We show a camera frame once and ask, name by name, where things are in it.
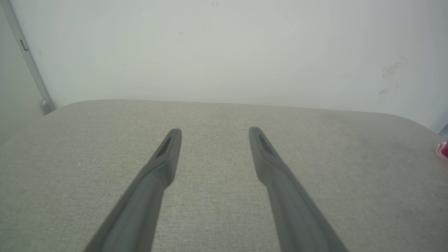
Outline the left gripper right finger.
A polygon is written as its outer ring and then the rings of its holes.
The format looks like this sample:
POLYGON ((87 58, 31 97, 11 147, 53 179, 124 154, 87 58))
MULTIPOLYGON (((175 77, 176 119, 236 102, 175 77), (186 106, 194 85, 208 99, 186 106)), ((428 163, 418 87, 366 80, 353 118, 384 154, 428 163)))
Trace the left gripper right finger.
POLYGON ((256 175, 266 187, 282 252, 348 252, 264 132, 248 131, 256 175))

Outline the red white sports jersey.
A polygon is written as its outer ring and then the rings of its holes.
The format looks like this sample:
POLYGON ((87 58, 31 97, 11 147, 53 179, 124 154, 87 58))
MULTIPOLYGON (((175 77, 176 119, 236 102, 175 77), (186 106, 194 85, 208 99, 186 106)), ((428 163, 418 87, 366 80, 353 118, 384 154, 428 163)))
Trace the red white sports jersey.
POLYGON ((448 161, 448 141, 438 144, 435 152, 439 157, 448 161))

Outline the grey wall pole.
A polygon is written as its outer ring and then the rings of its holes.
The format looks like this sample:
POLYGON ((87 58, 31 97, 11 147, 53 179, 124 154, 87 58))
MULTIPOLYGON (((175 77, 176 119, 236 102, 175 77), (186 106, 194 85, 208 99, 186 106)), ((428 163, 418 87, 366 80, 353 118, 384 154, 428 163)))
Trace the grey wall pole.
POLYGON ((51 100, 51 97, 46 89, 46 86, 42 80, 42 77, 36 67, 35 61, 33 60, 33 57, 30 53, 29 47, 28 47, 27 42, 24 38, 24 35, 21 31, 20 25, 15 16, 15 13, 11 6, 10 0, 0 0, 0 5, 3 8, 5 17, 6 17, 8 24, 12 30, 14 38, 19 46, 21 54, 24 57, 25 63, 27 64, 30 74, 31 74, 33 80, 35 81, 37 89, 43 99, 40 104, 40 107, 43 110, 43 113, 45 115, 47 115, 47 114, 51 113, 52 111, 54 111, 56 109, 56 106, 54 105, 53 101, 51 100))

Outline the grey fabric sofa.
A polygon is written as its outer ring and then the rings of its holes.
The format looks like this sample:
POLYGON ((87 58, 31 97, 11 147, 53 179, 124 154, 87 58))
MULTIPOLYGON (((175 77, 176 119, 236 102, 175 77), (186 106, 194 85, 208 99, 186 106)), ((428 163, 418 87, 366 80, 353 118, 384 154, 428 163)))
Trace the grey fabric sofa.
POLYGON ((83 251, 173 128, 153 252, 280 251, 252 126, 350 252, 448 252, 448 137, 382 113, 131 99, 60 107, 0 146, 0 252, 83 251))

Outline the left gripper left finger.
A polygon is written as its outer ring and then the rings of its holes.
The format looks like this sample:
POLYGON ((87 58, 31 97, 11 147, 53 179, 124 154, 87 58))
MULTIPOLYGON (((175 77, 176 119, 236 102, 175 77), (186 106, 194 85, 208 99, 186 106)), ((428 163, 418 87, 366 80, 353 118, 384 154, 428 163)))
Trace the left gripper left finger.
POLYGON ((175 178, 181 139, 179 128, 168 132, 84 252, 151 252, 163 194, 175 178))

